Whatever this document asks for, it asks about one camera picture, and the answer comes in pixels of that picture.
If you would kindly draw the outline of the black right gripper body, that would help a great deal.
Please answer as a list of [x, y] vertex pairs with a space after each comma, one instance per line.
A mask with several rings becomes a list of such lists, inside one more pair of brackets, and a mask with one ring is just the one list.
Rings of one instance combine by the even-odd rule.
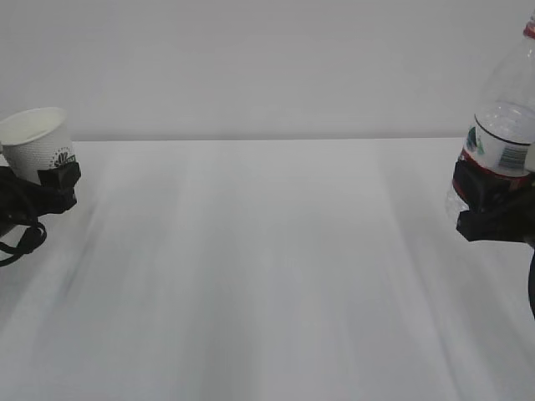
[[514, 196], [504, 204], [486, 212], [458, 213], [456, 229], [470, 242], [534, 241], [534, 181], [526, 192]]

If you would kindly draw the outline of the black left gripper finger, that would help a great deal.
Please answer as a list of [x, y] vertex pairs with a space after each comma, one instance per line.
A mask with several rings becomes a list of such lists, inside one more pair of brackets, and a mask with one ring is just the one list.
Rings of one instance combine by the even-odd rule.
[[38, 178], [43, 187], [40, 190], [40, 211], [43, 213], [64, 213], [76, 205], [77, 198], [74, 187], [81, 178], [78, 162], [71, 161], [51, 170], [39, 170]]

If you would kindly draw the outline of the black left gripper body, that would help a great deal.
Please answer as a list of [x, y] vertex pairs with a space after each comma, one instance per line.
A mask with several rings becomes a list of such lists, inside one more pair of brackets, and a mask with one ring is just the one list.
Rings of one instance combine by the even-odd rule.
[[40, 241], [46, 238], [46, 228], [39, 218], [63, 213], [43, 213], [39, 210], [42, 189], [39, 178], [35, 184], [17, 177], [10, 167], [1, 168], [1, 236], [8, 234], [15, 226], [26, 226], [39, 231]]

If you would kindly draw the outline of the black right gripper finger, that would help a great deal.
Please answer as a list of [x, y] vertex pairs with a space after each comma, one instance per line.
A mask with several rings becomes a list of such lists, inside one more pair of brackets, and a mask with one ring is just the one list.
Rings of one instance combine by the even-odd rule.
[[452, 186], [470, 211], [486, 212], [526, 192], [531, 186], [531, 175], [497, 175], [469, 160], [458, 160]]

